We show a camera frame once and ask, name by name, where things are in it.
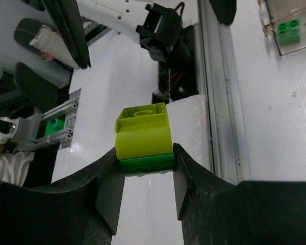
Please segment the lime lego block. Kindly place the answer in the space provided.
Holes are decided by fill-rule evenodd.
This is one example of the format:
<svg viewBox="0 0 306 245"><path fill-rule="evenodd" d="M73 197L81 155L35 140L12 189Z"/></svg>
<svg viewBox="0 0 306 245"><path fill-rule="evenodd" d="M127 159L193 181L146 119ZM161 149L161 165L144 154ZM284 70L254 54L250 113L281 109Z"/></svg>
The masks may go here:
<svg viewBox="0 0 306 245"><path fill-rule="evenodd" d="M124 108L115 123L115 148L119 160L172 153L166 104Z"/></svg>

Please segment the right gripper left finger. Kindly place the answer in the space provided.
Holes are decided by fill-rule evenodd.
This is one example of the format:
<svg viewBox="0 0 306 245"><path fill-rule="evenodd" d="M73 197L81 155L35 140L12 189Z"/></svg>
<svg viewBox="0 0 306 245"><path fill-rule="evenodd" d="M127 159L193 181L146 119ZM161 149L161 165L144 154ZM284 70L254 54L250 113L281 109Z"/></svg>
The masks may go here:
<svg viewBox="0 0 306 245"><path fill-rule="evenodd" d="M123 188L115 149L48 186L0 182L0 244L110 244Z"/></svg>

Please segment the small green lego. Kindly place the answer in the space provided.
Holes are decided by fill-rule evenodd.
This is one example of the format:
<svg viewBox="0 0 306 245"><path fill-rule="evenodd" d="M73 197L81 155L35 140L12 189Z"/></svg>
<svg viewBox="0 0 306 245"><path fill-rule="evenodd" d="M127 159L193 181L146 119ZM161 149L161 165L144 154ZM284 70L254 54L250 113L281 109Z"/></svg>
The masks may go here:
<svg viewBox="0 0 306 245"><path fill-rule="evenodd" d="M300 43L300 20L294 19L280 23L277 32L280 46Z"/></svg>

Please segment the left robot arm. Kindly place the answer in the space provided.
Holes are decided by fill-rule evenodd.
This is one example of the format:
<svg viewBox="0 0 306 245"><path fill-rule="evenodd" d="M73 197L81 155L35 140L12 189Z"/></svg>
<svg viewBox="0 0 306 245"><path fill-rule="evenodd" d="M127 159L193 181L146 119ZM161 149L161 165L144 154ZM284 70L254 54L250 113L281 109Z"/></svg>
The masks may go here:
<svg viewBox="0 0 306 245"><path fill-rule="evenodd" d="M154 61L172 66L192 57L182 40L184 2L175 8L139 1L78 1L77 5L82 16L128 36Z"/></svg>

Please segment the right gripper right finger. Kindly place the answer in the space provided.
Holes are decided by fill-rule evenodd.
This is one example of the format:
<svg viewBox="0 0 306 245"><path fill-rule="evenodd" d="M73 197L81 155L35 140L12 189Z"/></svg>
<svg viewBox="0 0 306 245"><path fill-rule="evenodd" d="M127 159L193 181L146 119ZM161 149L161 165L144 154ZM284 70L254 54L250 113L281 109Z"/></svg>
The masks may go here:
<svg viewBox="0 0 306 245"><path fill-rule="evenodd" d="M306 244L306 181L231 184L176 143L173 173L184 244Z"/></svg>

